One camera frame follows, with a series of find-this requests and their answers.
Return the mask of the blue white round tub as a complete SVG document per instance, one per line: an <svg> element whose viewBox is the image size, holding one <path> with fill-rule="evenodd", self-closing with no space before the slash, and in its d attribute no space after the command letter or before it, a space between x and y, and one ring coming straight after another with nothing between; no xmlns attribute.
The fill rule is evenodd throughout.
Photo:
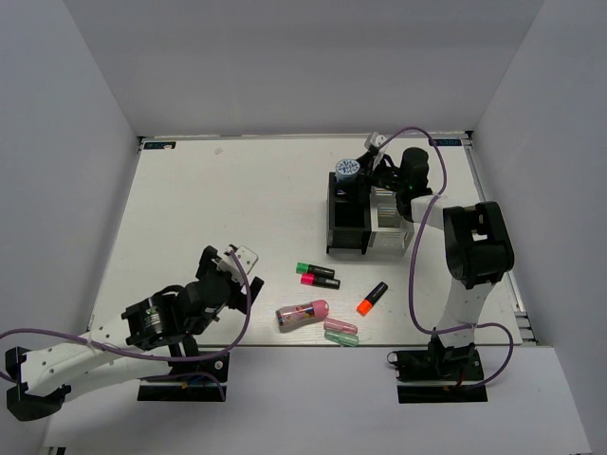
<svg viewBox="0 0 607 455"><path fill-rule="evenodd" d="M351 182L357 179L360 163L354 158L344 158L336 163L335 177L338 182Z"/></svg>

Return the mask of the pink cap crayon bottle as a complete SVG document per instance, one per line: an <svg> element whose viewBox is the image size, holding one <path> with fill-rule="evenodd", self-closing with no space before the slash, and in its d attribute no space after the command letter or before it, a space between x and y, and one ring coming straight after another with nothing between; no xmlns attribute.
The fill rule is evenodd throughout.
<svg viewBox="0 0 607 455"><path fill-rule="evenodd" d="M287 333L325 320L329 309L329 303L326 300L313 300L308 303L281 307L275 311L275 317L279 330Z"/></svg>

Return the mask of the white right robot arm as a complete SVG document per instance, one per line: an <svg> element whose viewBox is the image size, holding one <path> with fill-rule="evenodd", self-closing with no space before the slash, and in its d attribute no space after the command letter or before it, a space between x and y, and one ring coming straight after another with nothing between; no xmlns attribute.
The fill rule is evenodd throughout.
<svg viewBox="0 0 607 455"><path fill-rule="evenodd" d="M339 162L329 179L327 247L338 247L339 225L353 230L356 221L368 220L374 190L389 191L397 214L420 231L442 231L451 288L441 319L425 332L431 340L419 365L448 378L472 361L485 301L512 269L515 255L498 203L452 205L443 191L432 190L429 172L429 155L418 147L406 149L398 164L376 145Z"/></svg>

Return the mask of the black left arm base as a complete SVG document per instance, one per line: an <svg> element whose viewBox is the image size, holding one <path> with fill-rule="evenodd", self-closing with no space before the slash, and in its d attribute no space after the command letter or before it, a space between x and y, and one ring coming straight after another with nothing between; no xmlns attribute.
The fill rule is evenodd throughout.
<svg viewBox="0 0 607 455"><path fill-rule="evenodd" d="M230 353L198 362L170 363L169 373L142 380L139 402L221 403L227 398Z"/></svg>

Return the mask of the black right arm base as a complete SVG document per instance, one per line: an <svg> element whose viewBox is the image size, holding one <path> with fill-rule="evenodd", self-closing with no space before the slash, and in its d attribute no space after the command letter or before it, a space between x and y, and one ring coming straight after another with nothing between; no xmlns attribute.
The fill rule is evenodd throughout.
<svg viewBox="0 0 607 455"><path fill-rule="evenodd" d="M488 401L480 355L472 342L446 347L433 336L424 350L391 351L387 362L396 372L401 405Z"/></svg>

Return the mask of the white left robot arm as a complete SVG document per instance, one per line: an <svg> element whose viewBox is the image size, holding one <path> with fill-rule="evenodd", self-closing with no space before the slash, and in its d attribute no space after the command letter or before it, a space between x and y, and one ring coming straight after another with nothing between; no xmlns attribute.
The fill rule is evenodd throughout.
<svg viewBox="0 0 607 455"><path fill-rule="evenodd" d="M55 346L9 349L2 374L12 383L9 413L21 422L44 419L67 401L133 379L174 381L179 391L213 384L224 400L222 372L234 346L200 352L196 338L225 308L250 314L264 285L249 275L258 260L245 246L230 245L223 253L208 246L193 282L169 285L80 336L46 331L59 339Z"/></svg>

